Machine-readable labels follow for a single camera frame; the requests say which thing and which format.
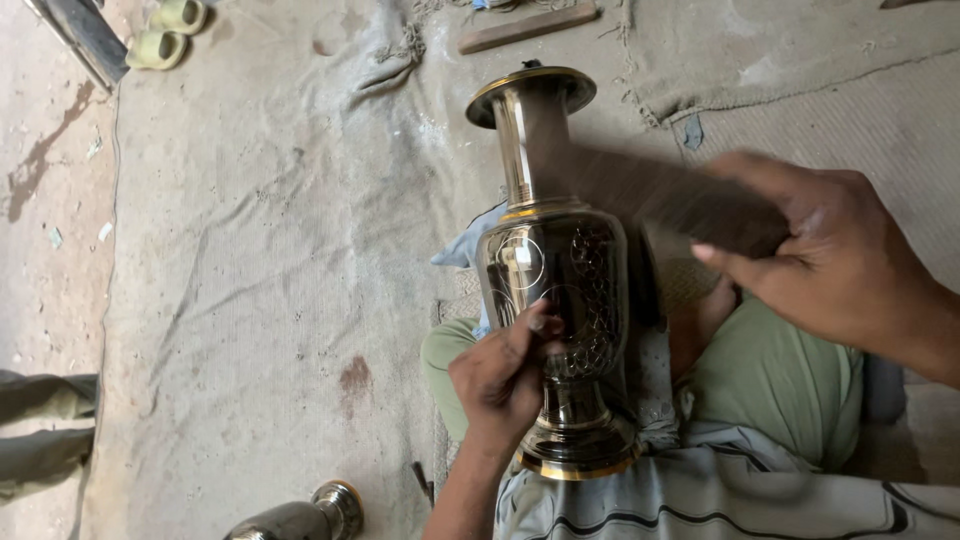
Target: blue cloth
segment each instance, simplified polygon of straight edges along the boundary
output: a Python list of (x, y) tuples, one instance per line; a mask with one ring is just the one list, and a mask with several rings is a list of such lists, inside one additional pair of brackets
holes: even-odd
[[(457, 268), (476, 268), (477, 242), (480, 236), (496, 225), (496, 222), (507, 212), (507, 202), (504, 201), (492, 209), (476, 216), (467, 225), (467, 229), (446, 244), (441, 251), (430, 259), (430, 264), (440, 266), (456, 266)], [(487, 307), (480, 300), (480, 324), (472, 330), (477, 339), (490, 333), (490, 318), (487, 317)]]
[(684, 146), (690, 150), (700, 148), (704, 141), (704, 128), (700, 125), (700, 114), (695, 113), (686, 120), (684, 125)]

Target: knee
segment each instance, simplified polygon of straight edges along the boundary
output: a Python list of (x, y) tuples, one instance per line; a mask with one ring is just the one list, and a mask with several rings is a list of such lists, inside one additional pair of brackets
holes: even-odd
[(446, 371), (460, 353), (476, 342), (470, 332), (476, 319), (454, 319), (430, 329), (420, 344), (420, 363), (424, 369)]

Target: water stain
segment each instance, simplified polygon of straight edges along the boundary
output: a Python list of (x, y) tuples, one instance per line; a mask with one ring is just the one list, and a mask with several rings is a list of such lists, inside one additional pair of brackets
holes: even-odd
[(10, 186), (10, 211), (7, 213), (7, 220), (11, 223), (20, 219), (20, 213), (23, 210), (24, 203), (34, 194), (36, 187), (43, 178), (43, 173), (50, 168), (47, 161), (47, 153), (54, 142), (63, 135), (63, 132), (70, 127), (80, 115), (84, 113), (87, 106), (90, 105), (90, 96), (93, 95), (93, 83), (86, 81), (77, 88), (77, 97), (73, 101), (70, 109), (63, 112), (63, 120), (57, 129), (34, 143), (30, 149), (27, 158), (16, 166), (16, 170), (7, 174), (7, 184)]
[(322, 43), (320, 43), (320, 40), (319, 40), (319, 39), (314, 39), (314, 40), (313, 40), (313, 52), (317, 53), (318, 55), (320, 55), (320, 56), (322, 56), (322, 57), (328, 57), (328, 56), (330, 56), (330, 53), (328, 53), (328, 52), (326, 52), (326, 51), (324, 50), (324, 45), (323, 45)]
[(340, 374), (340, 390), (343, 392), (340, 405), (344, 408), (344, 417), (347, 420), (353, 419), (353, 404), (370, 390), (370, 383), (370, 368), (367, 367), (367, 361), (360, 355), (354, 356), (350, 366)]
[(221, 41), (227, 41), (232, 38), (233, 34), (233, 23), (230, 22), (229, 19), (224, 19), (224, 22), (218, 24), (210, 34), (210, 48), (212, 49), (214, 45)]

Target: leg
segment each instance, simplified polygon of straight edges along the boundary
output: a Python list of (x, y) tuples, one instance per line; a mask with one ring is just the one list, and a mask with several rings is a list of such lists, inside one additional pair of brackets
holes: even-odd
[(434, 327), (420, 346), (423, 375), (430, 384), (450, 438), (457, 442), (463, 441), (467, 434), (467, 415), (464, 414), (457, 393), (453, 391), (453, 382), (446, 372), (446, 366), (477, 342), (470, 333), (477, 323), (478, 320), (473, 318), (447, 321)]
[(22, 377), (0, 371), (0, 425), (29, 416), (87, 418), (96, 407), (97, 376)]
[(92, 448), (93, 428), (0, 439), (0, 505), (70, 478)]
[(693, 419), (763, 432), (825, 470), (856, 446), (860, 353), (800, 331), (759, 299), (738, 307), (684, 376)]

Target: wooden block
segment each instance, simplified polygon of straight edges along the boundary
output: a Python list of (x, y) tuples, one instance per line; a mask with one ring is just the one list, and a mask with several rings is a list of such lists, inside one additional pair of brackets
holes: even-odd
[(517, 22), (501, 24), (466, 34), (457, 41), (457, 50), (462, 55), (486, 51), (493, 47), (542, 36), (571, 26), (577, 26), (597, 18), (600, 14), (594, 2), (586, 2), (572, 8), (534, 15)]

